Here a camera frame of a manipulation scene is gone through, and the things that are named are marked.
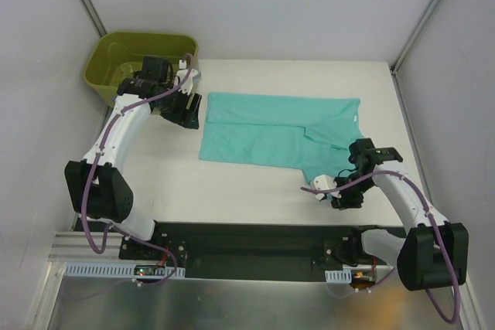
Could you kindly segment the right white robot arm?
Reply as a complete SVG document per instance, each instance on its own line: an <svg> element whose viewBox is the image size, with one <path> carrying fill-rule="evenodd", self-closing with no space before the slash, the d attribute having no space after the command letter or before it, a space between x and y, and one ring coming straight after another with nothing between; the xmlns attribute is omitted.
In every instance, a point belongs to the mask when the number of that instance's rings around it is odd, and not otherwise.
<svg viewBox="0 0 495 330"><path fill-rule="evenodd" d="M466 282L469 234L461 223L451 223L425 198L408 177L403 158L395 148L377 148L369 138L350 145L349 161L355 166L347 177L333 181L334 209L358 209L364 193L381 190L406 233L401 240L371 229L348 244L350 259L365 264L374 256L396 266L402 284L410 291L448 287Z"/></svg>

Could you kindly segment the teal t shirt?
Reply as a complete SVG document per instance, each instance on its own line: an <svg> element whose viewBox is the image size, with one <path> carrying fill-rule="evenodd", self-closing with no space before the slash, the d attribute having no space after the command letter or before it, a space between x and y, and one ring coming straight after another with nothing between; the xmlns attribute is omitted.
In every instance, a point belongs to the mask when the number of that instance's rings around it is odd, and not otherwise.
<svg viewBox="0 0 495 330"><path fill-rule="evenodd" d="M292 168L306 182L348 169L360 99L211 93L199 158Z"/></svg>

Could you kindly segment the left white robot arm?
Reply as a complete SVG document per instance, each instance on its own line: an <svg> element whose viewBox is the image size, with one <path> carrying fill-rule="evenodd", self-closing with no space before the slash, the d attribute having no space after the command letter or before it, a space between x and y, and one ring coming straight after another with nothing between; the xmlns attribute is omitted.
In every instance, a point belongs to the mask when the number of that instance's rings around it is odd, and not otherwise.
<svg viewBox="0 0 495 330"><path fill-rule="evenodd" d="M190 53L179 60L177 71L162 57L145 56L142 68L118 85L114 108L95 144L64 169L73 209L80 214L85 233L90 232L89 220L100 220L138 239L136 249L145 259L162 254L164 243L155 235L157 223L135 206L123 166L131 142L151 114L182 128L199 128L200 78Z"/></svg>

